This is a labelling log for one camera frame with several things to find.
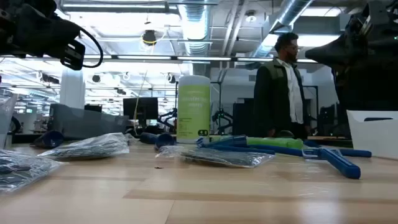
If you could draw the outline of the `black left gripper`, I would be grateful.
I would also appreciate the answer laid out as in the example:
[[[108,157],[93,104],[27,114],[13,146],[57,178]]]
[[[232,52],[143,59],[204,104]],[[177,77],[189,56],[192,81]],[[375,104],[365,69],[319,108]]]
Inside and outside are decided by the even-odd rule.
[[[63,58],[81,28],[56,9],[55,0],[0,0],[0,55]]]

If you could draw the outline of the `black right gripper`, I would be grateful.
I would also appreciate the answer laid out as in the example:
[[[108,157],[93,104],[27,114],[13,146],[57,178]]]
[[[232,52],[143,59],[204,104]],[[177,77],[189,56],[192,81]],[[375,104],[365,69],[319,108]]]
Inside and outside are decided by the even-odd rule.
[[[329,67],[398,61],[398,0],[368,0],[350,22],[347,39],[307,50],[305,57]]]

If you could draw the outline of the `blue disposable razor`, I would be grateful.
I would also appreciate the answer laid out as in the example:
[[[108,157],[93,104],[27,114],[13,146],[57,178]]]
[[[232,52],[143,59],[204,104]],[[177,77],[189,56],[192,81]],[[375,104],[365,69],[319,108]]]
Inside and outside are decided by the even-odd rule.
[[[329,162],[335,169],[349,179],[360,179],[361,169],[352,163],[345,156],[342,156],[337,149],[313,148],[302,149],[303,158],[307,160],[323,160]]]
[[[303,156],[303,152],[300,149],[292,149],[289,147],[280,147],[280,146],[267,146],[267,145],[258,145],[258,144],[248,144],[248,147],[262,150],[274,151],[279,154],[286,154],[290,156]]]
[[[212,140],[206,143],[203,137],[196,140],[196,145],[198,147],[216,149],[219,151],[228,152],[258,152],[265,154],[275,154],[276,147],[274,146],[262,146],[262,145],[249,145],[247,143],[247,138],[245,135],[242,136],[229,136],[226,138],[221,138],[219,140]]]
[[[310,140],[304,140],[303,142],[308,147],[316,147],[321,148],[321,145],[316,142]],[[372,157],[372,152],[364,151],[364,150],[356,150],[356,149],[337,149],[342,156],[351,156],[351,157]]]

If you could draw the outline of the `small green bottle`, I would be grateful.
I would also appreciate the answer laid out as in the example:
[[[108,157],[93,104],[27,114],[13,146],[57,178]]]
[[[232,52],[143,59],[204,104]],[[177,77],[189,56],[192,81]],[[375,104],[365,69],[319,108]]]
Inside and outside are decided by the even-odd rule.
[[[226,138],[229,136],[213,136],[210,138],[210,142],[214,140],[219,140],[221,138]],[[292,149],[303,149],[304,143],[300,139],[292,139],[292,138],[255,138],[248,137],[248,144],[258,144],[258,145],[267,145],[267,146],[280,146],[280,147],[289,147]]]

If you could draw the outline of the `dark blue toiletry tube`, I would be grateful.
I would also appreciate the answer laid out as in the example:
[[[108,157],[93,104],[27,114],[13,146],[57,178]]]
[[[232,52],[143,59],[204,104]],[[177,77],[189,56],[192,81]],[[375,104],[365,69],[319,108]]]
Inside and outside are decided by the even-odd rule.
[[[163,133],[160,135],[152,134],[152,133],[142,133],[139,136],[140,142],[145,144],[154,145],[156,150],[159,150],[163,146],[173,146],[175,145],[175,139],[172,135]]]
[[[35,139],[31,146],[42,149],[53,149],[63,143],[64,136],[58,131],[47,131],[39,138]]]

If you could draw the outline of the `black item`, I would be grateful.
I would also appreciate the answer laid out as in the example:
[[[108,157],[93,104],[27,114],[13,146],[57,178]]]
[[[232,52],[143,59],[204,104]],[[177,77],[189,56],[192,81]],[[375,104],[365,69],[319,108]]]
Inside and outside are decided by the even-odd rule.
[[[178,158],[187,162],[236,168],[255,168],[275,157],[274,151],[219,150],[193,146],[162,146],[156,158]]]
[[[100,159],[128,154],[129,145],[123,133],[109,133],[59,146],[39,154],[55,160]]]
[[[0,195],[30,185],[64,164],[45,157],[0,149]]]

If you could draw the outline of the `person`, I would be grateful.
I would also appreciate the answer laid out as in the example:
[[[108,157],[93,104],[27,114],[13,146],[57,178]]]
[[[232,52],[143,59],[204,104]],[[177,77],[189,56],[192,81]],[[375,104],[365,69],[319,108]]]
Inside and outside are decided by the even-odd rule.
[[[274,46],[277,56],[257,70],[253,108],[255,137],[274,137],[281,131],[290,131],[295,138],[306,139],[310,134],[302,77],[296,65],[298,38],[293,32],[280,35]]]

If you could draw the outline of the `white round pillar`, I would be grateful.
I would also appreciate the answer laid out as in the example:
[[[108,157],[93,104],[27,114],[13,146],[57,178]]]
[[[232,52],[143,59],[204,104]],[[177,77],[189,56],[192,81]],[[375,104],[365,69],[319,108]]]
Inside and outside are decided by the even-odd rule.
[[[78,109],[85,107],[85,77],[81,70],[63,69],[60,83],[60,104]]]

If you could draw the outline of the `white plastic bin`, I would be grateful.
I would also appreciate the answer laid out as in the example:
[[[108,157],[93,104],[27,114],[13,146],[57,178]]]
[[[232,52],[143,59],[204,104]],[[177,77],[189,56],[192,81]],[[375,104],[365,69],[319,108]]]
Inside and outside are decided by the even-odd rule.
[[[346,111],[353,146],[398,160],[398,111]]]

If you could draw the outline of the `clear plastic bin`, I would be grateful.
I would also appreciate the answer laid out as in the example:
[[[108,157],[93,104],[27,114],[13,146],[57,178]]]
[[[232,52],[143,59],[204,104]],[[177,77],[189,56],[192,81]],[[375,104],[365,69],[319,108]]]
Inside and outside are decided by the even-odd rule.
[[[0,105],[0,149],[4,149],[16,101],[17,95],[12,95]]]

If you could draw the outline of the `dark grey plastic bin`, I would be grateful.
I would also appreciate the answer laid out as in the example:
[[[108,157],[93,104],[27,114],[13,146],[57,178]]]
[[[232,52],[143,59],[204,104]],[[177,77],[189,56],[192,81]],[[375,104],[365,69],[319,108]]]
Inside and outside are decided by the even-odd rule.
[[[123,133],[127,123],[127,116],[51,104],[48,130],[61,132],[65,139],[86,139],[108,133]]]

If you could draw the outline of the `long ceiling light strip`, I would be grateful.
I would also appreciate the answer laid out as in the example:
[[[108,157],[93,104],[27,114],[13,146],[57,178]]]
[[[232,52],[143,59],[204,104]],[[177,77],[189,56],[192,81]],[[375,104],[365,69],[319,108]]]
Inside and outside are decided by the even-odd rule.
[[[172,60],[188,62],[269,62],[272,58],[210,57],[210,56],[163,56],[163,55],[105,55],[103,60]]]

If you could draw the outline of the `black background monitor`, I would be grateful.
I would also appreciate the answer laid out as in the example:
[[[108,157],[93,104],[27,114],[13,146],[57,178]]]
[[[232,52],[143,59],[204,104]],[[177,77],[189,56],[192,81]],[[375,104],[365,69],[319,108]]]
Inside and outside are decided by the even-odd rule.
[[[129,119],[149,120],[159,116],[158,98],[125,98],[123,99],[123,115]]]

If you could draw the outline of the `green disinfecting wipes canister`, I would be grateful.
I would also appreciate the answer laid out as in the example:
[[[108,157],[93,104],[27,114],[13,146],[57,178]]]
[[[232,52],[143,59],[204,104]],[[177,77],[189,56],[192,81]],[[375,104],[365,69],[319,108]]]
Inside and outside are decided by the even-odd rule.
[[[210,133],[210,79],[184,76],[178,82],[177,142],[195,144]]]

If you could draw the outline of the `spiral silver air duct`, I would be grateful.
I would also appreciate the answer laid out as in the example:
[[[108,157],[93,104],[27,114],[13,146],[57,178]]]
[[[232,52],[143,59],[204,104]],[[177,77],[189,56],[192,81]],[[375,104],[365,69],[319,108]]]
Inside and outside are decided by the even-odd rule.
[[[295,21],[314,0],[283,0],[280,10],[267,16],[262,27],[263,38],[250,57],[266,57],[274,47],[278,34],[292,32]]]

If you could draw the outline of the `ribbed silver air duct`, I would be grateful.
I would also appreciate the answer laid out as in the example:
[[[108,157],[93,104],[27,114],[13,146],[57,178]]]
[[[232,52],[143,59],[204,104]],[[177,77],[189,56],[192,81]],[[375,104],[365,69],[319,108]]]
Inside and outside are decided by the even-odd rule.
[[[206,3],[207,0],[188,0],[188,4],[178,5],[185,48],[190,56],[208,54],[209,46],[204,41],[208,40],[210,7]]]

